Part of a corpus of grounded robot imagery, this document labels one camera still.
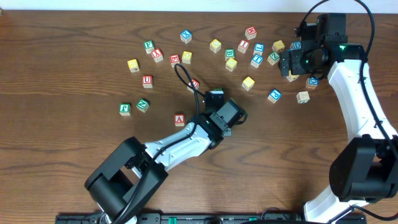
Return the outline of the red A block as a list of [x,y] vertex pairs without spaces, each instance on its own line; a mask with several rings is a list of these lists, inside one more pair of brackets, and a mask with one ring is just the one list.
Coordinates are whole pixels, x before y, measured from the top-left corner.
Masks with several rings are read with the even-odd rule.
[[185,116],[184,116],[184,114],[176,114],[174,116],[174,124],[176,126],[185,126]]

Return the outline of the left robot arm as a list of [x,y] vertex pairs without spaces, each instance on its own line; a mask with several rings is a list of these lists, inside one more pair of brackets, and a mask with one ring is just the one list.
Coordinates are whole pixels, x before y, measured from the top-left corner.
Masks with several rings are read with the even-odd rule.
[[135,137],[123,141],[87,178],[85,188],[109,223],[135,223],[168,171],[181,162],[214,149],[247,113],[222,91],[205,93],[205,109],[179,132],[154,142]]

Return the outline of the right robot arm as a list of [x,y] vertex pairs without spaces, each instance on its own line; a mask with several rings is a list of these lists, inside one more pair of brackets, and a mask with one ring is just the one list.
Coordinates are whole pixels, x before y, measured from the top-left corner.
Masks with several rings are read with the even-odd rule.
[[333,161],[328,187],[303,208],[311,223],[335,223],[354,209],[397,193],[397,131],[384,114],[369,76],[369,50],[348,42],[346,16],[326,13],[302,21],[300,48],[281,53],[282,76],[315,75],[334,90],[348,145]]

